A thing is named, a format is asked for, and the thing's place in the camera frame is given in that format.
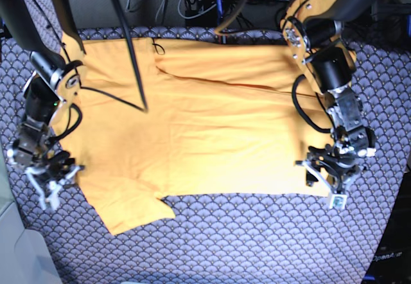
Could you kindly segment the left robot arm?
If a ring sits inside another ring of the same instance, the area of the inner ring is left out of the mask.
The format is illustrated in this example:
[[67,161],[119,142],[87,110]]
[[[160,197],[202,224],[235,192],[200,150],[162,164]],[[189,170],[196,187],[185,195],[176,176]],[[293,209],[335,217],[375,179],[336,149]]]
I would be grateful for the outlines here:
[[280,29],[301,70],[293,88],[309,81],[330,119],[333,139],[323,148],[309,147],[297,161],[306,170],[306,184],[328,188],[329,208],[344,209],[347,191],[360,176],[360,162],[376,153],[376,136],[362,119],[363,105],[351,88],[356,70],[351,50],[343,40],[347,22],[359,17],[375,0],[291,0]]

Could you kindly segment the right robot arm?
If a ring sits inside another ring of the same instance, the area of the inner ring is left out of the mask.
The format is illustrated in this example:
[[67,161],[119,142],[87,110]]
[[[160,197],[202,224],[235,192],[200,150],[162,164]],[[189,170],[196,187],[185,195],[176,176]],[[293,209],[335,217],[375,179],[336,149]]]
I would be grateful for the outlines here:
[[58,209],[60,192],[84,167],[54,146],[82,121],[74,98],[85,72],[85,49],[69,0],[1,0],[1,18],[12,38],[29,52],[34,68],[25,83],[24,113],[7,151],[35,188],[41,209]]

